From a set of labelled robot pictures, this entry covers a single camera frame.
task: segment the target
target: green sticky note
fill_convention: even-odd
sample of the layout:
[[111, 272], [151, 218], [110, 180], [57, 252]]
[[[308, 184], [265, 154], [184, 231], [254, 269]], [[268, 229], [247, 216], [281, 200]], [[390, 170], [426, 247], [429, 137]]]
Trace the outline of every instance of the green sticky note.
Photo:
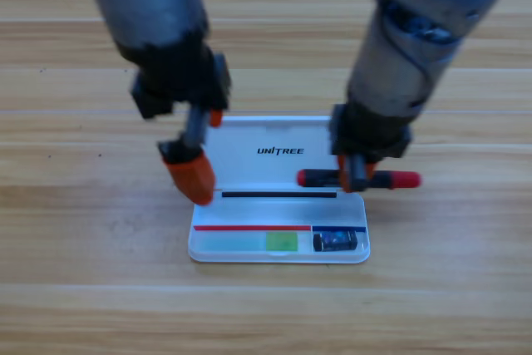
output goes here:
[[268, 232], [267, 251], [297, 251], [298, 234], [295, 232]]

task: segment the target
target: blue strip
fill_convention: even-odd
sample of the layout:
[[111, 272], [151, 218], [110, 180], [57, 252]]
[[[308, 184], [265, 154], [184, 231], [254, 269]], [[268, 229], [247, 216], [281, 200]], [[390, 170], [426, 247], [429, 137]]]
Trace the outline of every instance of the blue strip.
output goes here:
[[366, 233], [364, 226], [313, 226], [313, 232], [351, 232]]

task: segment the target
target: red marker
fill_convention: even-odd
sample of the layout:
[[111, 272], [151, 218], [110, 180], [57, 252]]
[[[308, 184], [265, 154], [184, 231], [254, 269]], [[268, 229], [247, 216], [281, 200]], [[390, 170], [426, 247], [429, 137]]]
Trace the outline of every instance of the red marker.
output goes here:
[[[298, 185], [302, 187], [340, 187], [338, 170], [300, 170]], [[369, 181], [369, 187], [379, 189], [413, 189], [421, 185], [417, 172], [377, 170]]]

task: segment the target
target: logo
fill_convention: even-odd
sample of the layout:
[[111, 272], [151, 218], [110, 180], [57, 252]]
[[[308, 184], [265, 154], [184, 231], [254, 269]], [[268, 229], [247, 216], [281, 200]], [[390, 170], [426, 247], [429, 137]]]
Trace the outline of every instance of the logo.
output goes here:
[[272, 147], [271, 149], [257, 149], [257, 154], [302, 154], [305, 149], [278, 149]]

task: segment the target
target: white case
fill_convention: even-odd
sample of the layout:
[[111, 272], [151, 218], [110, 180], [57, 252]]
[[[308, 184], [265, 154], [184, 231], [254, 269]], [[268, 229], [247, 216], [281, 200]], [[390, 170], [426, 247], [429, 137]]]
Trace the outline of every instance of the white case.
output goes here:
[[[205, 151], [217, 190], [210, 205], [195, 206], [190, 257], [225, 263], [366, 260], [370, 242], [362, 197], [336, 188], [303, 188], [296, 181], [301, 169], [337, 168], [328, 121], [326, 116], [228, 116], [221, 128], [209, 129]], [[263, 197], [273, 192], [319, 197]], [[356, 232], [357, 247], [315, 251], [313, 235], [328, 229]]]

